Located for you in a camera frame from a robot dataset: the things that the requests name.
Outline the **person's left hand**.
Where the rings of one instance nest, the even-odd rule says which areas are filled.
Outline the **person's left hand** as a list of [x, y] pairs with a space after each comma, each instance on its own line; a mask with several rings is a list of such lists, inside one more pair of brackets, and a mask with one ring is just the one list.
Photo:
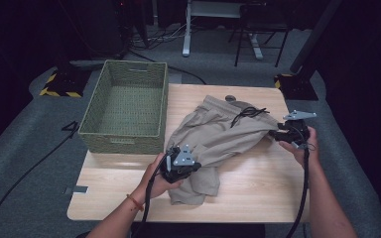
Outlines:
[[[146, 168], [146, 170], [145, 170], [145, 172], [141, 178], [141, 181], [136, 188], [136, 191], [142, 197], [145, 196], [147, 185], [149, 184], [150, 179], [153, 176], [153, 174], [156, 172], [156, 168], [158, 167], [159, 163], [161, 162], [163, 156], [164, 156], [164, 153], [159, 154], [156, 157], [155, 161], [153, 163], [151, 163]], [[179, 188], [183, 184], [183, 182], [184, 181], [181, 179], [181, 180], [178, 180], [174, 183], [169, 183], [162, 176], [156, 175], [154, 177], [153, 187], [151, 189], [150, 197], [154, 198], [154, 197], [160, 196], [161, 194], [163, 194], [167, 190]]]

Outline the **black slanted pole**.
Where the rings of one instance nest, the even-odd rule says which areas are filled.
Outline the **black slanted pole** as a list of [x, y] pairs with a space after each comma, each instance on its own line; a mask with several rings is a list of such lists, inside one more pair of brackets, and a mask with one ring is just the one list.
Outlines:
[[325, 8], [321, 12], [313, 30], [303, 45], [301, 51], [293, 61], [290, 71], [298, 73], [303, 66], [307, 63], [308, 57], [313, 53], [316, 44], [319, 41], [321, 34], [324, 32], [326, 26], [332, 19], [334, 13], [339, 7], [342, 0], [328, 0]]

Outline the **khaki pants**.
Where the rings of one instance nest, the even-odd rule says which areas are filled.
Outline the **khaki pants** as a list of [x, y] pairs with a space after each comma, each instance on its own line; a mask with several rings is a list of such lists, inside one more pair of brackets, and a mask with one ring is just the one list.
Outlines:
[[201, 168], [169, 191], [171, 204], [201, 205], [220, 187], [217, 168], [257, 145], [278, 121], [264, 109], [242, 101], [227, 102], [207, 95], [171, 135], [169, 146], [190, 147]]

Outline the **black yellow-striped stand base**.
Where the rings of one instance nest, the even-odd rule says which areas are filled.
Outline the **black yellow-striped stand base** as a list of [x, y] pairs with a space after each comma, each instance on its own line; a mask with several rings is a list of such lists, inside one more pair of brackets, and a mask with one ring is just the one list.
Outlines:
[[312, 84], [296, 74], [277, 74], [274, 76], [274, 85], [287, 100], [318, 100]]
[[57, 97], [82, 97], [90, 75], [91, 72], [87, 70], [75, 69], [65, 72], [56, 69], [48, 78], [40, 94]]

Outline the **grey tape piece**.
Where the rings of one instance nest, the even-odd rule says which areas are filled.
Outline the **grey tape piece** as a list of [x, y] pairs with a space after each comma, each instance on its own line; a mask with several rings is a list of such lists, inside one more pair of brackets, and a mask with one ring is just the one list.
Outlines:
[[73, 187], [66, 187], [63, 194], [87, 193], [88, 186], [76, 185]]

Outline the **white desk frame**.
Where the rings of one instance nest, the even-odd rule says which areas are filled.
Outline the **white desk frame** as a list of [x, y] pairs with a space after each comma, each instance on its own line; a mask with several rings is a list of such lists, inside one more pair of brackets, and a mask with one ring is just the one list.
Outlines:
[[215, 17], [237, 19], [240, 17], [239, 8], [241, 3], [226, 2], [225, 0], [187, 0], [186, 9], [186, 32], [182, 49], [182, 56], [191, 54], [191, 18], [192, 17]]

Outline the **green woven basket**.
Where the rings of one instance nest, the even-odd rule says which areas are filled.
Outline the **green woven basket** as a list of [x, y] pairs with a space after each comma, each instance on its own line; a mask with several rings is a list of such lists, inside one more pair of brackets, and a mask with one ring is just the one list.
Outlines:
[[92, 153], [158, 154], [164, 150], [168, 94], [164, 62], [107, 60], [79, 136]]

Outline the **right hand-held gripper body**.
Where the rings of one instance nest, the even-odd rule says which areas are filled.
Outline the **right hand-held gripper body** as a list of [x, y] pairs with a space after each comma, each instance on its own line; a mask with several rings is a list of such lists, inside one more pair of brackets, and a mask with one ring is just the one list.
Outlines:
[[305, 120], [316, 116], [314, 112], [294, 110], [284, 116], [284, 123], [289, 127], [289, 130], [279, 130], [278, 132], [287, 134], [285, 142], [293, 145], [296, 149], [304, 150], [308, 147], [308, 138], [310, 137], [310, 131]]

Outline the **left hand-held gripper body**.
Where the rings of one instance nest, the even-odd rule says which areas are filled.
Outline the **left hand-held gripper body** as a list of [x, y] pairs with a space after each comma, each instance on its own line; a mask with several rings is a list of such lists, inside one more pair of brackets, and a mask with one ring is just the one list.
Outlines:
[[165, 153], [160, 172], [162, 177], [169, 183], [180, 180], [180, 174], [192, 170], [191, 165], [195, 162], [188, 145], [171, 146]]

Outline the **black metal chair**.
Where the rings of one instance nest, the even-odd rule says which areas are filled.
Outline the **black metal chair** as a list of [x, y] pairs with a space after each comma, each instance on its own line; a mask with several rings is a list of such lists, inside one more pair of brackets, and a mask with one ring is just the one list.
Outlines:
[[[262, 49], [278, 50], [274, 67], [277, 67], [288, 35], [289, 21], [284, 16], [280, 6], [273, 0], [251, 0], [239, 7], [239, 18], [229, 38], [232, 40], [238, 34], [238, 44], [234, 65], [238, 66], [242, 49], [252, 49], [255, 54], [262, 53]], [[269, 42], [280, 33], [282, 42], [277, 46], [270, 46]]]

